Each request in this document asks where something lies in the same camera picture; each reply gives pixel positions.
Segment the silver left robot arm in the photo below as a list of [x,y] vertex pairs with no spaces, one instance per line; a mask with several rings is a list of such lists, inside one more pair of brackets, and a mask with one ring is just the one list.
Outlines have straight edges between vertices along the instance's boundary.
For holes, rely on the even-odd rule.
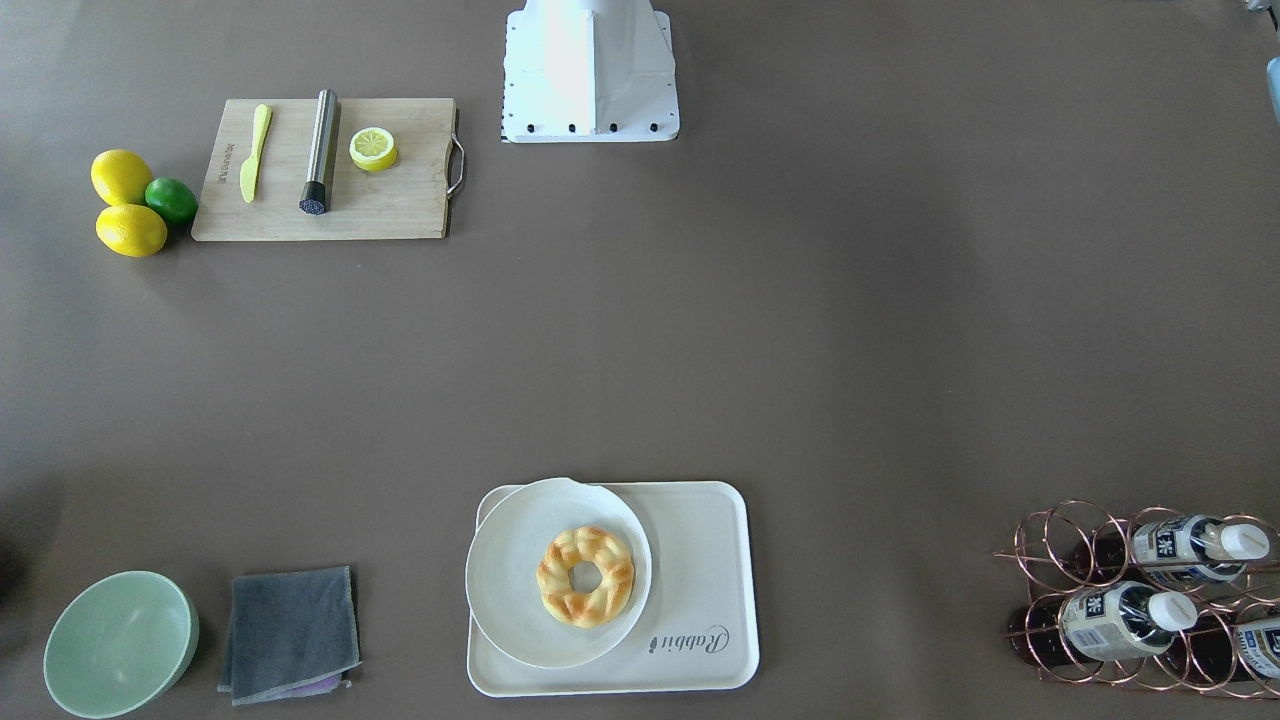
[[1265,68],[1266,86],[1276,123],[1280,122],[1280,56],[1272,58]]

